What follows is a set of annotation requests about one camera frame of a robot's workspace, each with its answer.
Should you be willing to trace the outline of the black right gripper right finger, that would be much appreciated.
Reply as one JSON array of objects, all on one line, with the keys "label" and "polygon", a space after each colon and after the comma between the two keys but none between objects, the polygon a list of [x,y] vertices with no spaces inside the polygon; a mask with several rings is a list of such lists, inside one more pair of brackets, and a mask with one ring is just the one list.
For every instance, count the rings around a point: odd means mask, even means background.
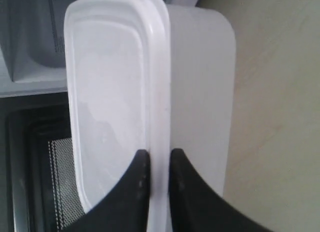
[{"label": "black right gripper right finger", "polygon": [[172,150],[169,172],[173,231],[268,231],[223,200],[203,180],[182,149]]}]

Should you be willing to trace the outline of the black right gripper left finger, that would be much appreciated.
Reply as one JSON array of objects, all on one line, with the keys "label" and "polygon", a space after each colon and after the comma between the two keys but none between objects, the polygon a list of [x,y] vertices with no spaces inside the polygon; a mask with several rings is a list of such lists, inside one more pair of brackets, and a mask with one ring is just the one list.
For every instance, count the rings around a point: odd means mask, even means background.
[{"label": "black right gripper left finger", "polygon": [[151,193],[151,160],[138,150],[114,188],[64,231],[146,231]]}]

